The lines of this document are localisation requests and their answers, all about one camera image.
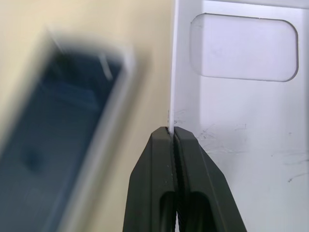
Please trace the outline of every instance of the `rounded rectangular hole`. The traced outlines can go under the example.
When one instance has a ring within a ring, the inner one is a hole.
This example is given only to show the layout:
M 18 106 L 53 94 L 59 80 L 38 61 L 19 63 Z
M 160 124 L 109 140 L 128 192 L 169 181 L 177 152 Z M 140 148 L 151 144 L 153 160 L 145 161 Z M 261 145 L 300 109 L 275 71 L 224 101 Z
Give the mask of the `rounded rectangular hole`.
M 298 35 L 284 20 L 200 14 L 191 23 L 190 62 L 202 76 L 285 82 L 298 71 Z

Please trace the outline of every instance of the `cream background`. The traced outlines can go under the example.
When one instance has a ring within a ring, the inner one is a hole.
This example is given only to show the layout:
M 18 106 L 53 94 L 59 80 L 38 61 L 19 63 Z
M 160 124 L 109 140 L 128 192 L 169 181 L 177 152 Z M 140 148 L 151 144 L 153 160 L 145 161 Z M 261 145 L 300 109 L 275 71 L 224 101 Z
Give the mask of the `cream background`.
M 150 133 L 167 125 L 172 1 L 0 1 L 0 135 L 12 122 L 29 80 L 25 72 L 47 26 L 133 43 L 149 57 L 123 136 L 86 231 L 122 231 L 130 173 Z

